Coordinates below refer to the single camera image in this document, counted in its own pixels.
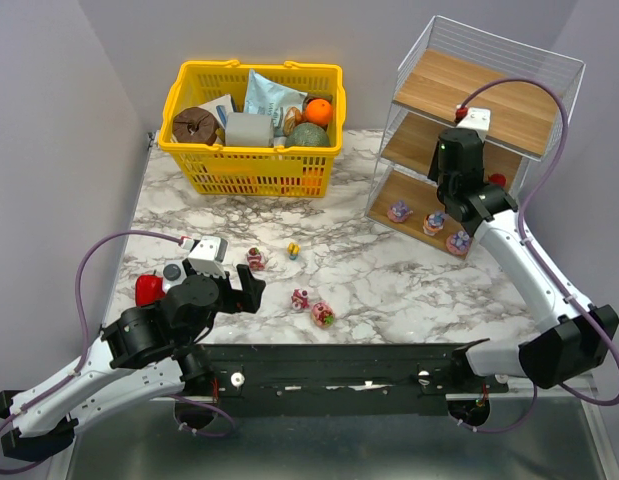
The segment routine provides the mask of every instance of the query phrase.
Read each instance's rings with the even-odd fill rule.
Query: marble surface
[[[468,342],[533,332],[521,297],[484,249],[461,261],[364,218],[381,134],[345,133],[322,199],[199,195],[173,159],[153,147],[134,229],[220,235],[229,241],[232,278],[249,247],[268,258],[267,270],[255,274],[267,282],[260,311],[219,314],[206,342]],[[286,253],[290,241],[302,247],[296,261]],[[185,253],[162,240],[129,238],[107,323],[133,306],[138,275],[161,271]],[[337,319],[330,329],[290,308],[294,288],[332,306]]]

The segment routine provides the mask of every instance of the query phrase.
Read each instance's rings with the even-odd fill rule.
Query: shelf board
[[[503,77],[499,72],[428,49],[394,102],[453,122],[456,105],[484,84]],[[470,105],[491,110],[488,138],[492,141],[536,157],[544,154],[557,107],[538,87],[525,83],[498,85]]]
[[[387,217],[387,210],[398,200],[403,200],[413,210],[413,214],[404,223],[392,222]],[[449,253],[445,241],[449,235],[462,230],[462,227],[455,220],[447,218],[441,232],[433,237],[425,235],[422,231],[425,215],[436,210],[444,210],[444,208],[436,197],[435,187],[393,171],[369,209],[369,218]]]
[[[445,128],[447,128],[445,125],[438,122],[409,113],[382,151],[382,157],[414,172],[427,175],[436,150],[438,135]],[[492,143],[485,144],[486,177],[492,173],[501,173],[507,178],[507,187],[513,184],[521,160],[520,155],[510,150]]]

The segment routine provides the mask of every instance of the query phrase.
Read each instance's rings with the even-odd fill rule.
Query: plastic basket
[[[249,148],[178,143],[172,137],[173,118],[188,107],[227,93],[242,111],[249,70],[296,90],[333,97],[334,118],[327,128],[329,148]],[[342,69],[337,65],[285,62],[283,65],[242,65],[226,62],[186,62],[167,97],[160,148],[170,153],[197,192],[221,195],[322,197],[327,192],[333,161],[342,149],[347,104]]]

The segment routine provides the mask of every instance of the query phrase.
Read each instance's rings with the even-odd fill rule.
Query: gray wall
[[[566,154],[532,205],[530,225],[580,289],[619,313],[619,0],[580,0],[554,49],[587,68]],[[595,378],[602,397],[617,393],[611,358]],[[619,461],[619,406],[603,415]]]
[[[75,0],[0,2],[0,390],[31,388],[79,353],[76,267],[127,224],[145,146]],[[88,269],[92,334],[117,251]],[[45,475],[43,466],[19,478]]]
[[[349,128],[382,128],[396,69],[433,15],[549,48],[576,0],[80,0],[147,129],[186,60],[337,63]]]

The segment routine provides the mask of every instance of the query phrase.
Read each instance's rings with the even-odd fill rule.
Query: red object
[[[256,247],[252,247],[247,252],[247,263],[251,270],[264,270],[265,256]]]
[[[468,107],[460,107],[458,110],[456,110],[456,123],[460,123],[460,120],[465,118],[467,116],[467,113],[469,113]]]
[[[500,185],[502,188],[507,185],[507,177],[505,177],[502,173],[494,173],[489,175],[489,181],[491,183],[495,183],[496,185]]]
[[[296,288],[291,295],[291,307],[294,310],[309,308],[309,295],[306,290]]]
[[[149,305],[165,296],[162,291],[162,277],[155,272],[151,275],[140,275],[136,280],[136,306]]]

